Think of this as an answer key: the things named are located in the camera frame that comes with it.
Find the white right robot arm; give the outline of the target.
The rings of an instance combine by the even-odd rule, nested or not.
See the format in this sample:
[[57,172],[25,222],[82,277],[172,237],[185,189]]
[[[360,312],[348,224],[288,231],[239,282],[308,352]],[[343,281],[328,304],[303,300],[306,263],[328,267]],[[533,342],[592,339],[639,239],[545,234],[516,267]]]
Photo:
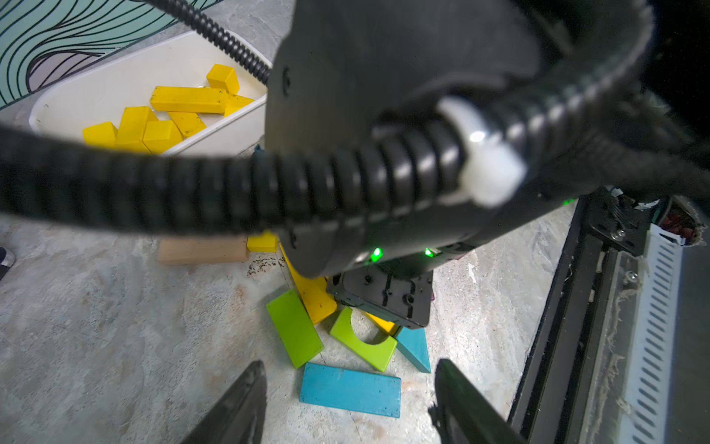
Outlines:
[[709,144],[624,115],[649,1],[300,1],[269,77],[244,225],[306,277],[404,327],[433,272],[612,185],[709,202]]

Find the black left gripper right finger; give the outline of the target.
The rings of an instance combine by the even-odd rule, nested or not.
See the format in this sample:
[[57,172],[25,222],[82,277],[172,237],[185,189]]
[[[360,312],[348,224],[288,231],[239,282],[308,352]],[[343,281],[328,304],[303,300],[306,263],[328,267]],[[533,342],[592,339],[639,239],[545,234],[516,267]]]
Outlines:
[[442,443],[524,442],[451,360],[439,360],[435,389],[428,414]]

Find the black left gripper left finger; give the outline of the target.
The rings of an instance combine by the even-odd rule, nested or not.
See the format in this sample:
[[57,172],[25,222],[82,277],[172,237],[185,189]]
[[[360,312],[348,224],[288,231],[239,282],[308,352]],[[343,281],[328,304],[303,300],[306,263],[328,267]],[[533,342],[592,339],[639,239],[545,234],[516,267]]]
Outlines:
[[260,443],[266,392],[264,363],[253,361],[182,443]]

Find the yellow small cube block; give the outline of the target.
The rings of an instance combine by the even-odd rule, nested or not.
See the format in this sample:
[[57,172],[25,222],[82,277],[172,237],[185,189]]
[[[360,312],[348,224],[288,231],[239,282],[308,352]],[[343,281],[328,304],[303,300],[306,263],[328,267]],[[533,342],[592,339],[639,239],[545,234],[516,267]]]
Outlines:
[[146,124],[142,142],[153,155],[161,155],[181,144],[183,137],[174,121],[157,120]]

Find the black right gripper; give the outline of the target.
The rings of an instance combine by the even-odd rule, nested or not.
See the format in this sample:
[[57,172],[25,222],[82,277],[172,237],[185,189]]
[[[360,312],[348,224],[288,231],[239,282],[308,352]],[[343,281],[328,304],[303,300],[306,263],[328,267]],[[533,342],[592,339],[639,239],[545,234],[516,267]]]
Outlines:
[[357,308],[407,329],[428,326],[434,272],[397,277],[378,266],[366,266],[330,277],[327,292],[338,303]]

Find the yellow cube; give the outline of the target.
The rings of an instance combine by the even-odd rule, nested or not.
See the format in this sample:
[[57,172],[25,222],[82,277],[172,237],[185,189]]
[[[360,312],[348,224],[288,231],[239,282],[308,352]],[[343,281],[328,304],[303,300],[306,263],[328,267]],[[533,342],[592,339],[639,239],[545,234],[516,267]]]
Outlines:
[[234,68],[214,64],[206,75],[209,86],[213,89],[225,90],[228,94],[238,94],[240,81]]

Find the yellow slanted long block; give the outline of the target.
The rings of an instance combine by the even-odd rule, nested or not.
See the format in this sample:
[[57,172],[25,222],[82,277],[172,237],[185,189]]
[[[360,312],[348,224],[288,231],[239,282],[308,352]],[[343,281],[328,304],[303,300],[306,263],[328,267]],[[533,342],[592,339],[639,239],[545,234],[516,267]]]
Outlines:
[[247,239],[247,249],[251,253],[275,253],[278,245],[277,235],[269,231],[259,235],[250,235]]

